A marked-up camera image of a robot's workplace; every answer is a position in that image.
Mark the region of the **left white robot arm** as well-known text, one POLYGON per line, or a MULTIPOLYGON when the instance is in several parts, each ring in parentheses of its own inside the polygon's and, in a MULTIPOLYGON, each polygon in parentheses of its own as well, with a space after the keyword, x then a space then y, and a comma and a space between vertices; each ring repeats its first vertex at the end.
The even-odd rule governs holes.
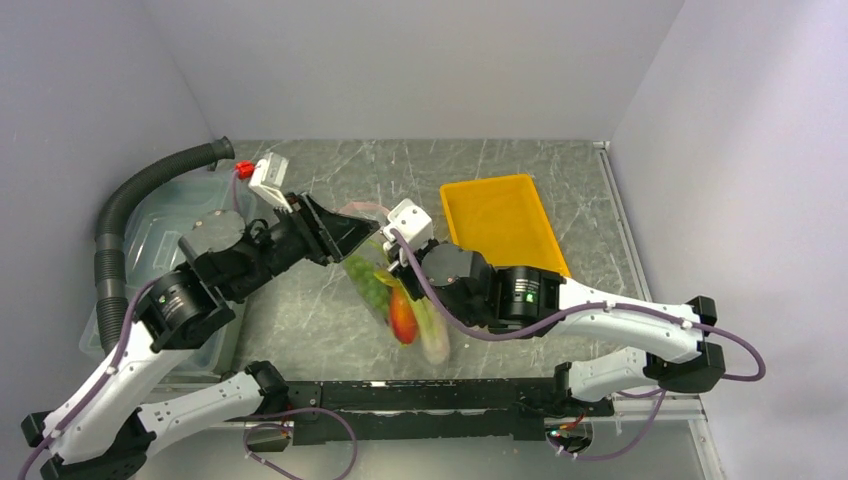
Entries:
POLYGON ((345 260, 379 229, 308 194, 287 194, 275 214, 274 224, 233 210, 198 219, 179 240, 184 261, 138 290, 118 343, 92 375, 60 407, 25 418, 27 467, 38 466, 45 479, 126 479, 152 455, 213 424, 272 420, 285 411, 288 385, 267 361, 182 397, 147 402, 175 366, 234 319, 234 304, 300 261, 345 260))

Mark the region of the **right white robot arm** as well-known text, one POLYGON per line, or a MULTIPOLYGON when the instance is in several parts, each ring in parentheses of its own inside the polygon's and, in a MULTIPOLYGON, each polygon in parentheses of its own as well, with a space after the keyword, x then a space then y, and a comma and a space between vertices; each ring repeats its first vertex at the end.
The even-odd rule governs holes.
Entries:
POLYGON ((419 250, 394 244, 391 273, 425 296, 460 331, 490 342, 545 335, 592 337, 621 350, 558 368, 551 401, 574 415, 613 393, 658 387, 710 391, 726 372, 721 346, 706 339, 714 306, 696 298, 653 304, 606 293, 529 266, 496 268, 478 252, 435 240, 419 250))

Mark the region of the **clear zip top bag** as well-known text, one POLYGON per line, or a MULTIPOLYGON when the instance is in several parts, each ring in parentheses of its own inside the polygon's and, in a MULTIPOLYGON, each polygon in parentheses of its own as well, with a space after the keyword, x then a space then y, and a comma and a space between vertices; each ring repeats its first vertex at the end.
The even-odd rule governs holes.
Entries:
MULTIPOLYGON (((362 246, 360 246, 360 247, 359 247, 359 248, 358 248, 358 249, 357 249, 357 250, 356 250, 353 254, 351 254, 350 256, 352 256, 352 255, 360 255, 360 256, 363 256, 363 257, 365 257, 366 259, 368 259, 368 260, 372 261, 372 262, 376 265, 376 268, 377 268, 377 269, 387 269, 387 270, 388 270, 389 260, 388 260, 388 257, 386 256, 385 252, 383 251, 383 243, 384 243, 384 242, 385 242, 385 238, 382 236, 382 234, 381 234, 381 233, 377 232, 377 233, 375 233, 375 234, 374 234, 371 238, 369 238, 369 240, 367 240, 367 241, 366 241, 366 242, 365 242, 362 246)), ((406 290, 403 286, 402 286, 402 287, 400 287, 400 288, 402 288, 402 289, 405 291, 405 293, 406 293, 406 295, 407 295, 407 298, 408 298, 408 300, 409 300, 410 304, 412 305, 412 302, 413 302, 413 301, 410 299, 410 297, 409 297, 409 294, 408 294, 407 290, 406 290)), ((418 335, 417 335, 416 340, 415 340, 412 344, 409 344, 409 345, 402 345, 402 344, 401 344, 400 342, 398 342, 398 341, 396 340, 396 338, 393 336, 392 330, 391 330, 390 325, 389 325, 389 314, 388 314, 388 319, 387 319, 387 320, 383 320, 383 319, 380 317, 380 315, 379 315, 379 314, 377 314, 376 312, 374 312, 374 311, 373 311, 373 310, 372 310, 372 309, 371 309, 371 308, 370 308, 370 307, 369 307, 366 303, 365 303, 365 305, 366 305, 366 308, 369 310, 369 312, 372 314, 372 316, 376 319, 376 321, 377 321, 378 325, 380 325, 380 326, 383 328, 383 330, 385 330, 385 331, 387 332, 387 334, 388 334, 388 336, 389 336, 389 339, 390 339, 390 340, 394 341, 397 345, 399 345, 399 346, 401 347, 401 349, 403 349, 403 350, 407 350, 407 351, 412 351, 412 352, 414 352, 414 354, 415 354, 415 355, 417 355, 419 358, 421 358, 422 360, 424 360, 424 361, 426 361, 427 363, 429 363, 429 362, 427 361, 427 359, 425 358, 424 354, 423 354, 423 349, 422 349, 422 345, 421 345, 420 337, 419 337, 418 335)))

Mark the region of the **clear plastic storage box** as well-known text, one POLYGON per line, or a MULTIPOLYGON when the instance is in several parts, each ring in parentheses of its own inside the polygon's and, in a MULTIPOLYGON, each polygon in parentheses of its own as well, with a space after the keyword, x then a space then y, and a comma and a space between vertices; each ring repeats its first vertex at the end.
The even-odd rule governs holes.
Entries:
MULTIPOLYGON (((244 186, 233 189, 232 176, 227 173, 186 174, 148 195, 127 224, 124 244, 127 297, 131 298, 145 282, 170 272, 185 260, 178 240, 202 215, 230 209, 234 202, 243 215, 256 214, 258 200, 244 186)), ((244 307, 236 303, 230 307, 236 318, 174 367, 174 375, 211 376, 232 368, 244 307)))

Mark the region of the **red mango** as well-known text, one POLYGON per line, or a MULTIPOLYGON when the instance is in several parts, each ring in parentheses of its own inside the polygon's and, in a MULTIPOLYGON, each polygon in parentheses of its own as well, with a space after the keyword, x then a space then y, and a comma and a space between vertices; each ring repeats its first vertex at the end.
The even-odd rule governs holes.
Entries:
POLYGON ((415 312, 405 291, 396 287, 392 289, 389 301, 389 325, 393 336, 402 345, 412 344, 418 335, 418 323, 415 312))

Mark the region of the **celery stalk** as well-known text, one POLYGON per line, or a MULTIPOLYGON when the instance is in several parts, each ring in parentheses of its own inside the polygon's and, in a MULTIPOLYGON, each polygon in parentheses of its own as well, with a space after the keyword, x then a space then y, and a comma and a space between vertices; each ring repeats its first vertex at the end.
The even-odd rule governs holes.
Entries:
POLYGON ((426 298, 413 301, 412 310, 425 358, 431 365, 445 363, 450 354, 450 339, 445 319, 426 298))

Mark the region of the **green grape bunch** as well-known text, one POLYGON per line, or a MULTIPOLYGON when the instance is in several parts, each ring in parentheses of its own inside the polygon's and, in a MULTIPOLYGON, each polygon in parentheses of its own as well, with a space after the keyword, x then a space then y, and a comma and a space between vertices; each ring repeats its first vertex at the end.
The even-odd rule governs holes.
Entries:
POLYGON ((376 265, 363 256, 352 255, 343 262, 343 268, 365 303, 387 320, 391 290, 377 278, 376 265))

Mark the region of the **yellow banana bunch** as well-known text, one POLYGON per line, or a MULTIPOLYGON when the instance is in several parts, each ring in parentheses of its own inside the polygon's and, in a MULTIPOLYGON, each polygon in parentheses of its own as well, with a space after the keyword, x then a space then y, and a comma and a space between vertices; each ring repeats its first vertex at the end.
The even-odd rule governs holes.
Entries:
POLYGON ((374 271, 374 277, 390 289, 403 286, 402 282, 394 277, 387 269, 376 269, 374 271))

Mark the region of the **yellow plastic tray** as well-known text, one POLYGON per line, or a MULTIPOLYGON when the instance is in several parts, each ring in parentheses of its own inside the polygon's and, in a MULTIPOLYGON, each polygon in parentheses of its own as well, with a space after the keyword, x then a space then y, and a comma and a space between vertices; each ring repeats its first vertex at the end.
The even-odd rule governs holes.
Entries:
POLYGON ((571 275, 530 175, 447 183, 439 193, 454 244, 481 253, 494 266, 571 275))

